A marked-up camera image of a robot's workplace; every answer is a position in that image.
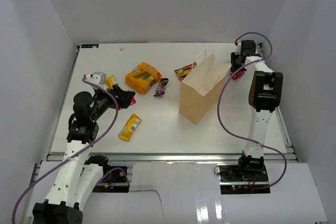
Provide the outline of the red vitamin candy packet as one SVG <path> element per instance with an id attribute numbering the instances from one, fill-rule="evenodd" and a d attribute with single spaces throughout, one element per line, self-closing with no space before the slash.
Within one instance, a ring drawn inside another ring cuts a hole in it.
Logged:
<path id="1" fill-rule="evenodd" d="M 238 72 L 238 73 L 236 73 L 236 74 L 233 74 L 233 75 L 232 75 L 232 79 L 233 79 L 233 80 L 237 80 L 237 79 L 241 78 L 244 74 L 245 74 L 244 71 L 240 71 L 240 72 Z"/>

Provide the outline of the colourful fruit gummy bag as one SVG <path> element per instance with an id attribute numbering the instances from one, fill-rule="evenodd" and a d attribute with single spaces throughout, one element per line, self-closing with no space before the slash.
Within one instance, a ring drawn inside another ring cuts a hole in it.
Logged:
<path id="1" fill-rule="evenodd" d="M 197 66 L 196 62 L 193 62 L 192 64 L 189 64 L 187 66 L 183 66 L 179 69 L 175 69 L 174 72 L 177 75 L 178 79 L 180 81 L 183 81 L 187 75 Z"/>

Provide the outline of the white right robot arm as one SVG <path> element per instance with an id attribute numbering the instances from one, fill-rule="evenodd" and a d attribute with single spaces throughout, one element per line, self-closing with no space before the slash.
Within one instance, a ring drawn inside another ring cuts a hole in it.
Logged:
<path id="1" fill-rule="evenodd" d="M 253 40 L 243 40 L 237 44 L 235 52 L 230 55 L 231 74 L 237 79 L 246 71 L 245 64 L 253 65 L 255 70 L 251 82 L 248 103 L 251 107 L 251 122 L 248 138 L 242 155 L 238 160 L 237 175 L 247 182 L 256 179 L 263 172 L 264 143 L 269 121 L 273 112 L 280 105 L 283 74 L 271 70 Z"/>

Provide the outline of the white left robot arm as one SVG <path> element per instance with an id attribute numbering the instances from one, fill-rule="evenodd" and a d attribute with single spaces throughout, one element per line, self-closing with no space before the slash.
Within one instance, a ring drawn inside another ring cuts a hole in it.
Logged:
<path id="1" fill-rule="evenodd" d="M 33 207 L 36 223 L 82 223 L 82 210 L 91 192 L 110 178 L 107 157 L 89 155 L 99 131 L 97 120 L 108 109 L 128 108 L 135 92 L 116 84 L 111 89 L 96 84 L 93 88 L 94 94 L 82 91 L 73 98 L 64 158 L 46 198 Z"/>

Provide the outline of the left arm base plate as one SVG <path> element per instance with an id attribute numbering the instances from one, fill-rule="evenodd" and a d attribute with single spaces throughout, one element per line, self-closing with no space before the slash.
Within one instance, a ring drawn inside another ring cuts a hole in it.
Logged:
<path id="1" fill-rule="evenodd" d="M 120 169 L 112 171 L 106 176 L 98 186 L 93 189 L 93 193 L 127 193 L 129 186 L 126 180 L 128 168 L 120 166 Z"/>

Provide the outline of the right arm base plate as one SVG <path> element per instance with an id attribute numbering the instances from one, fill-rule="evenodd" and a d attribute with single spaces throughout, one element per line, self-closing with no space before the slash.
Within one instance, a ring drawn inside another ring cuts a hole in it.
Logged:
<path id="1" fill-rule="evenodd" d="M 269 179 L 266 167 L 260 173 L 243 175 L 238 165 L 217 165 L 215 175 L 219 178 L 222 195 L 269 194 Z"/>

